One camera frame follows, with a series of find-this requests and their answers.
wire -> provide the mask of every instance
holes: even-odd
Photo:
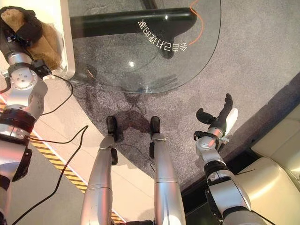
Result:
[[[204,30],[204,22],[203,22],[202,17],[196,11],[194,11],[193,8],[192,8],[193,5],[197,3],[197,1],[198,0],[193,1],[192,4],[189,6],[189,8],[200,19],[200,21],[201,21],[201,30],[200,30],[200,33],[199,33],[198,37],[194,41],[192,41],[191,43],[189,43],[188,45],[192,45],[193,43],[195,43],[201,37],[201,35],[203,33],[203,30]]]
[[[70,141],[67,141],[67,142],[54,142],[54,141],[48,141],[48,140],[40,140],[40,139],[37,139],[37,138],[31,138],[31,140],[34,140],[34,141],[40,141],[40,142],[56,143],[56,144],[68,144],[68,143],[70,143],[71,141],[73,141],[73,140],[77,137],[77,135],[78,135],[82,130],[84,130],[84,129],[85,129],[85,127],[82,128],[80,131],[78,131],[78,132],[75,134],[75,136],[74,136]]]
[[[67,82],[67,83],[71,86],[71,94],[69,95],[69,97],[67,97],[67,99],[66,99],[65,101],[63,101],[63,103],[61,103],[59,106],[57,106],[54,110],[52,110],[52,111],[50,111],[50,112],[46,112],[46,113],[42,114],[42,116],[51,114],[51,113],[53,113],[54,111],[58,110],[63,104],[65,104],[65,103],[72,97],[73,92],[74,92],[73,85],[71,84],[70,81],[68,81],[68,80],[66,80],[66,79],[64,79],[64,78],[62,78],[62,77],[60,77],[60,76],[57,76],[57,75],[52,75],[52,76],[55,76],[55,77],[57,77],[57,78],[59,78],[59,79],[62,79],[62,80],[65,81],[65,82]]]
[[[154,168],[152,167],[152,165],[155,165],[155,164],[153,163],[153,161],[152,161],[150,158],[148,158],[147,156],[145,156],[145,155],[142,153],[141,150],[139,150],[136,146],[131,145],[131,144],[117,144],[117,146],[122,146],[122,145],[123,145],[123,146],[133,147],[133,148],[137,149],[137,150],[140,152],[140,154],[141,154],[145,159],[147,159],[147,160],[150,161],[150,166],[151,166],[152,170],[155,172]]]
[[[275,225],[275,223],[273,223],[272,221],[268,220],[266,217],[263,217],[262,215],[260,215],[259,213],[255,212],[254,210],[252,210],[252,212],[256,213],[256,214],[259,215],[261,218],[267,220],[270,224]]]
[[[152,165],[155,165],[154,163],[150,163],[150,166],[151,166],[151,168],[152,168],[152,170],[153,170],[153,172],[155,172],[155,170],[154,170],[154,168],[153,168],[153,166]]]
[[[48,195],[46,198],[44,198],[43,200],[39,201],[38,203],[36,203],[34,206],[32,206],[30,209],[28,209],[26,212],[24,212],[12,225],[15,225],[16,223],[18,223],[24,216],[26,216],[29,212],[31,212],[35,207],[39,206],[40,204],[42,204],[43,202],[45,202],[46,200],[48,200],[49,198],[51,198],[56,191],[58,190],[59,186],[60,186],[60,181],[62,179],[62,175],[65,172],[65,169],[67,168],[68,164],[70,163],[70,161],[73,159],[73,157],[76,155],[76,153],[79,151],[79,149],[82,146],[83,143],[83,135],[85,133],[85,131],[88,129],[88,125],[86,125],[84,128],[82,128],[81,130],[83,130],[82,134],[81,134],[81,138],[80,138],[80,144],[78,146],[78,148],[76,149],[76,151],[73,153],[73,155],[69,158],[69,160],[67,161],[67,163],[65,164],[64,168],[62,169],[61,173],[60,173],[60,177],[57,181],[56,187],[54,189],[54,191]]]

black joint cover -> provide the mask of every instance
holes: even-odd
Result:
[[[206,177],[209,177],[209,175],[211,175],[213,172],[219,170],[229,170],[229,169],[224,163],[216,160],[210,161],[204,166],[204,172]]]

black cable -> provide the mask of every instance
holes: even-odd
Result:
[[[151,166],[151,168],[152,168],[152,170],[153,170],[153,172],[155,172],[155,170],[154,170],[154,168],[153,168],[153,166],[152,165],[155,165],[154,163],[150,163],[150,166]]]
[[[52,76],[55,76],[55,77],[57,77],[57,78],[59,78],[59,79],[62,79],[62,80],[65,81],[65,82],[67,82],[67,83],[71,86],[71,94],[69,95],[69,97],[67,97],[67,99],[66,99],[65,101],[63,101],[63,103],[61,103],[59,106],[57,106],[54,110],[52,110],[52,111],[50,111],[50,112],[43,113],[42,116],[51,114],[51,113],[53,113],[54,111],[58,110],[58,109],[59,109],[63,104],[65,104],[65,103],[72,97],[72,95],[73,95],[74,88],[73,88],[73,85],[71,84],[70,81],[68,81],[68,80],[66,80],[66,79],[64,79],[64,78],[62,78],[62,77],[59,77],[59,76],[57,76],[57,75],[52,75]]]
[[[270,224],[275,225],[275,223],[273,223],[272,221],[268,220],[266,217],[263,217],[262,215],[260,215],[259,213],[255,212],[254,210],[252,210],[252,212],[256,213],[256,214],[259,215],[261,218],[267,220]]]
[[[141,154],[145,159],[147,159],[147,160],[150,161],[150,166],[151,166],[152,170],[155,172],[154,168],[152,167],[152,165],[155,165],[155,164],[153,163],[153,161],[152,161],[150,158],[146,157],[146,156],[142,153],[142,151],[139,150],[136,146],[131,145],[131,144],[117,144],[117,146],[118,146],[118,145],[119,145],[119,146],[122,146],[122,145],[124,145],[124,146],[129,146],[129,147],[133,147],[133,148],[137,149],[137,150],[140,152],[140,154]]]
[[[3,94],[4,92],[8,91],[11,88],[10,77],[5,77],[5,83],[6,83],[6,88],[0,90],[0,94]]]
[[[85,127],[82,128],[80,131],[78,131],[78,132],[75,134],[75,136],[74,136],[70,141],[67,141],[67,142],[54,142],[54,141],[48,141],[48,140],[40,140],[40,139],[37,139],[37,138],[31,138],[30,140],[40,141],[40,142],[56,143],[56,144],[68,144],[68,143],[70,143],[71,141],[73,141],[73,140],[77,137],[77,135],[78,135],[82,130],[84,130],[84,129],[85,129]]]
[[[16,223],[18,223],[24,216],[26,216],[29,212],[31,212],[35,207],[39,206],[40,204],[42,204],[43,202],[45,202],[46,200],[48,200],[49,198],[51,198],[55,193],[56,191],[58,190],[59,186],[60,186],[60,181],[62,179],[62,175],[63,173],[65,172],[65,169],[66,167],[68,166],[68,164],[70,163],[70,161],[73,159],[73,157],[76,155],[76,153],[79,151],[79,149],[81,148],[82,146],[82,143],[83,143],[83,135],[85,133],[85,131],[88,129],[88,125],[86,125],[83,129],[81,130],[84,130],[81,134],[81,138],[80,138],[80,144],[78,146],[78,148],[76,149],[76,151],[73,153],[73,155],[69,158],[69,160],[67,161],[67,163],[65,164],[64,168],[62,169],[61,173],[60,173],[60,177],[57,181],[57,184],[56,184],[56,187],[54,189],[54,191],[48,195],[46,198],[44,198],[43,200],[39,201],[38,203],[36,203],[34,206],[32,206],[30,209],[28,209],[26,212],[24,212],[12,225],[15,225]]]

beige sofa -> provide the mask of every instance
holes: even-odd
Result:
[[[237,179],[253,210],[277,225],[300,225],[300,105],[252,150],[261,158]]]

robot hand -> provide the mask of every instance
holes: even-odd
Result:
[[[207,132],[196,131],[196,152],[205,162],[204,172],[209,188],[206,198],[211,212],[223,224],[265,225],[265,222],[251,211],[250,199],[238,184],[234,174],[229,171],[217,149],[221,142],[228,142],[224,136],[229,133],[238,117],[238,110],[233,109],[231,95],[226,94],[225,105],[219,116],[203,111],[196,113],[197,119],[210,124]]]

